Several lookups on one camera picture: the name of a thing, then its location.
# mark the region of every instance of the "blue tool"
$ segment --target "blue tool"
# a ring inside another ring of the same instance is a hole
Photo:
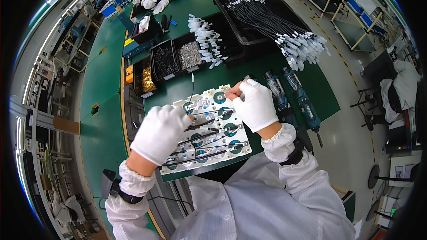
[[[302,88],[302,84],[300,83],[295,72],[290,70],[288,67],[284,67],[283,72],[285,73],[284,77],[286,80],[288,80],[288,83],[294,91],[294,94],[298,100],[298,104],[301,106],[301,110],[307,119],[308,126],[310,126],[310,129],[317,134],[320,147],[323,147],[322,139],[319,135],[320,119],[317,116],[310,99]]]
[[[283,91],[283,87],[280,84],[279,78],[272,72],[266,72],[264,78],[267,82],[268,87],[273,93],[275,104],[277,106],[277,109],[279,110],[278,116],[280,122],[292,124],[295,128],[297,128],[298,124],[296,123],[296,119],[293,114],[293,109],[288,103],[288,99],[285,96],[285,92]]]

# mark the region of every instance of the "sticker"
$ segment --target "sticker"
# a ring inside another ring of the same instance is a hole
[[[141,97],[142,97],[142,98],[147,98],[147,97],[149,97],[150,95],[153,95],[153,92],[145,93],[145,94],[143,94]]]
[[[187,72],[194,72],[195,70],[198,70],[198,69],[199,69],[199,66],[194,66],[194,67],[187,69]]]
[[[169,80],[170,78],[173,78],[173,77],[175,77],[175,74],[171,73],[168,76],[165,76],[164,79]]]

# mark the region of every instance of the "hand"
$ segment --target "hand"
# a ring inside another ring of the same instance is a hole
[[[225,96],[233,102],[236,114],[252,132],[258,132],[279,120],[270,89],[252,79],[237,83]]]
[[[191,121],[192,117],[185,115],[182,108],[174,109],[171,105],[152,107],[130,147],[138,155],[160,166],[175,150]]]
[[[156,3],[156,0],[141,0],[141,5],[148,10],[154,8]]]
[[[154,15],[161,13],[168,4],[169,0],[161,0],[153,10]]]

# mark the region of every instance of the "cable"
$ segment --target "cable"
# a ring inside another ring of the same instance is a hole
[[[191,72],[191,80],[193,81],[193,91],[191,92],[191,97],[189,98],[189,103],[191,103],[191,99],[193,98],[193,94],[194,94],[194,74],[193,74],[193,72]],[[187,105],[187,108],[185,109],[185,113],[186,114],[189,114],[188,113],[188,106],[189,106],[190,104],[188,104]]]
[[[103,197],[94,196],[93,198],[99,198],[99,201],[98,201],[98,207],[99,207],[99,209],[105,209],[105,208],[101,207],[101,200],[103,200]]]
[[[175,199],[168,198],[168,197],[164,197],[164,196],[155,196],[155,197],[150,198],[150,199],[149,199],[149,200],[147,200],[147,201],[150,201],[150,200],[156,199],[156,198],[158,198],[158,197],[163,198],[163,199],[166,199],[166,200],[173,200],[173,201],[177,201],[177,202],[187,203],[188,205],[190,205],[190,206],[194,209],[193,205],[191,205],[191,204],[190,204],[189,202],[187,202],[187,201],[184,201],[184,200],[175,200]]]

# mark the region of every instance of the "black wrist strap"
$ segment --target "black wrist strap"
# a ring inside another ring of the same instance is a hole
[[[292,153],[289,154],[288,159],[284,162],[280,162],[280,166],[285,165],[291,165],[291,164],[298,164],[298,162],[302,159],[302,150],[304,149],[304,145],[298,141],[294,141],[295,149],[292,151]]]
[[[123,191],[119,190],[119,195],[121,198],[123,198],[124,201],[126,201],[129,204],[136,204],[139,203],[144,197],[143,196],[131,196]]]

